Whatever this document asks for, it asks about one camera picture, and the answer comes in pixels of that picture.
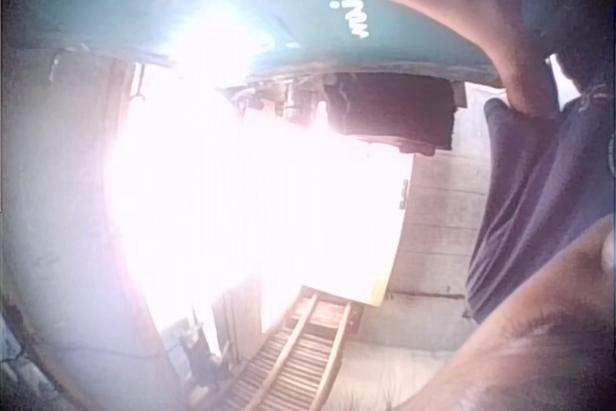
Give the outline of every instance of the dark t-shirt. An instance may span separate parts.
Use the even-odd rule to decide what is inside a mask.
[[[614,102],[607,86],[569,103],[558,120],[521,115],[499,100],[486,103],[485,114],[492,179],[467,281],[477,322],[614,210]]]

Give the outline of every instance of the teal surface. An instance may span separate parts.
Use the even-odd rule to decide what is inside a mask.
[[[223,69],[219,74],[226,78],[234,74],[232,67],[235,74],[251,75],[392,64],[413,64],[437,75],[439,69],[469,75],[489,69],[473,45],[383,0],[14,2],[37,23],[30,29],[40,39],[141,62],[201,65],[204,73]],[[558,2],[526,0],[528,25],[541,32]]]

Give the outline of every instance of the person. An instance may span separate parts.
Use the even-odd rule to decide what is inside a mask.
[[[602,63],[567,54],[582,97],[560,111],[521,0],[390,1],[480,47],[509,102],[485,106],[492,178],[467,284],[479,327],[397,409],[616,409],[613,42]]]

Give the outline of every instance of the skin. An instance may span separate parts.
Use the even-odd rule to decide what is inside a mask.
[[[557,115],[554,83],[525,31],[520,0],[390,1],[443,23],[479,46],[499,71],[514,110],[537,117]],[[541,315],[572,317],[580,332],[584,332],[586,326],[600,326],[610,333],[605,338],[613,341],[613,229],[613,216],[603,218],[555,256],[493,312],[453,359],[413,398],[412,405],[403,404],[399,409],[437,409],[435,397],[439,395],[439,385],[449,382],[451,387],[453,381],[455,387],[461,383],[460,371],[468,377],[476,376],[479,384],[488,376],[507,383],[528,380],[533,371],[515,355],[513,359],[505,355],[495,361],[482,362],[476,370],[474,364],[476,358],[485,357],[487,352],[510,348],[514,326],[534,321]],[[547,324],[538,326],[535,334],[546,336],[547,327]],[[609,341],[604,347],[609,355]],[[567,365],[556,367],[567,368]],[[438,409],[451,408],[444,402]]]

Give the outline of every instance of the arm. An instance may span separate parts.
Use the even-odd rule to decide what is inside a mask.
[[[513,109],[558,113],[552,75],[529,38],[520,0],[391,0],[443,23],[479,46],[496,67]]]

